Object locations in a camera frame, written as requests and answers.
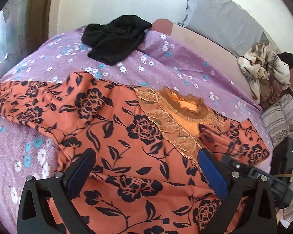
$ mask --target gray fabric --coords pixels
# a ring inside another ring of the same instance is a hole
[[[231,0],[188,0],[187,15],[179,25],[194,31],[236,57],[256,43],[269,41],[252,16]]]

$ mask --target silver bolt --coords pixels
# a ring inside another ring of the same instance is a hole
[[[231,173],[233,178],[239,178],[240,174],[238,172],[232,172]]]
[[[56,173],[54,174],[54,176],[55,176],[56,178],[60,178],[60,177],[63,176],[63,172],[56,172]]]
[[[268,179],[267,179],[267,177],[265,175],[261,175],[261,180],[262,181],[267,181]]]
[[[27,181],[31,181],[31,179],[32,179],[32,175],[28,175],[28,176],[26,177],[26,180],[27,180]]]

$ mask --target crumpled black clothing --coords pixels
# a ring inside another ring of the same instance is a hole
[[[291,53],[282,53],[278,54],[279,58],[286,64],[289,65],[289,68],[293,68],[293,54]]]
[[[124,60],[144,41],[144,31],[152,24],[136,15],[123,15],[108,25],[91,24],[81,41],[92,47],[91,59],[114,65]]]

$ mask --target purple floral blanket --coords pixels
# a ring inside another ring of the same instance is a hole
[[[164,85],[183,95],[204,98],[214,110],[242,122],[250,119],[270,151],[273,146],[264,128],[259,107],[235,82],[174,39],[149,31],[138,51],[115,66],[90,59],[91,48],[81,42],[84,28],[62,33],[12,68],[0,82],[39,80],[61,83],[75,71],[85,70],[96,78],[161,89]],[[269,171],[271,159],[261,164]],[[12,124],[0,116],[0,220],[11,234],[16,221],[26,176],[36,179],[53,175],[57,168],[57,146],[31,128]]]

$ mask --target black garment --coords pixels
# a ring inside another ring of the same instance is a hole
[[[289,65],[289,68],[293,68],[293,54],[291,53],[283,53],[278,54],[279,58]]]
[[[93,48],[88,54],[91,59],[114,65],[144,41],[144,31],[151,27],[136,15],[124,15],[108,25],[88,25],[81,41]]]

